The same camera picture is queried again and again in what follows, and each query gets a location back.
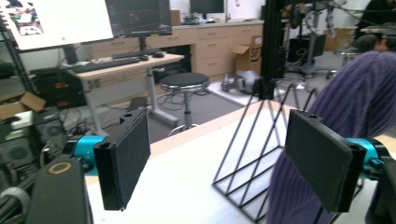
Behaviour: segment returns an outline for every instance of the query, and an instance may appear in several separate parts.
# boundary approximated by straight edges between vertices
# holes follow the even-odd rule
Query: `desk leg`
[[[148,110],[150,113],[159,116],[167,121],[175,123],[177,125],[179,119],[167,114],[160,109],[158,109],[157,105],[157,92],[155,91],[155,82],[154,82],[154,75],[152,75],[152,69],[148,68],[148,90],[149,90],[149,99],[150,99],[150,106],[148,106]]]
[[[87,102],[87,106],[88,106],[88,109],[90,110],[92,120],[93,120],[93,128],[94,128],[94,130],[92,130],[93,133],[97,134],[97,135],[108,135],[108,133],[106,133],[102,129],[99,117],[96,113],[96,106],[93,103],[92,98],[91,98],[91,88],[90,88],[89,81],[81,80],[81,84],[82,84],[82,89],[84,90],[85,101]]]

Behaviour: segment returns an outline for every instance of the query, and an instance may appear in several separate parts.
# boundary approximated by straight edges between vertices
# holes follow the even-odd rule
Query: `black wire rack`
[[[271,173],[277,156],[284,148],[288,124],[285,102],[292,94],[296,109],[306,110],[313,96],[318,95],[316,89],[307,90],[308,97],[300,108],[297,85],[290,84],[284,93],[279,88],[275,90],[277,97],[274,101],[278,102],[260,101],[257,112],[252,116],[248,111],[257,94],[250,97],[213,182],[213,187],[254,223],[265,220]]]

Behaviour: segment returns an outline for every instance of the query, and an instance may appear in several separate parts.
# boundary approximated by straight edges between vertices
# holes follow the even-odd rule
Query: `black pole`
[[[279,51],[281,47],[282,25],[281,9],[284,1],[266,0],[264,24],[262,27],[262,73],[263,85],[268,90],[268,96],[265,92],[260,93],[260,99],[274,98],[274,83],[271,79],[277,77]]]

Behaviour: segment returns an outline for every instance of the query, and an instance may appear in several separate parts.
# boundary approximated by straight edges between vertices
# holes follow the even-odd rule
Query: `keyboard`
[[[116,61],[105,62],[105,63],[89,63],[86,65],[74,66],[69,69],[78,74],[78,73],[91,72],[91,71],[96,71],[96,70],[100,70],[100,69],[117,67],[117,66],[121,66],[121,65],[138,63],[138,62],[140,62],[140,61],[136,58],[128,58],[128,59],[116,60]]]
[[[139,51],[131,51],[119,54],[113,54],[111,57],[113,59],[123,59],[123,58],[132,58],[132,57],[139,57],[143,55],[153,55],[156,52],[161,51],[160,49],[144,49]]]

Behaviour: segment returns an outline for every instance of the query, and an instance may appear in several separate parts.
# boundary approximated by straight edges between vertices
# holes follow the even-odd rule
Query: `computer monitor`
[[[106,5],[115,37],[172,34],[169,0],[106,0]]]
[[[0,10],[21,51],[113,38],[105,0],[0,0]]]
[[[202,14],[206,20],[207,13],[224,13],[224,0],[190,0],[190,12]]]

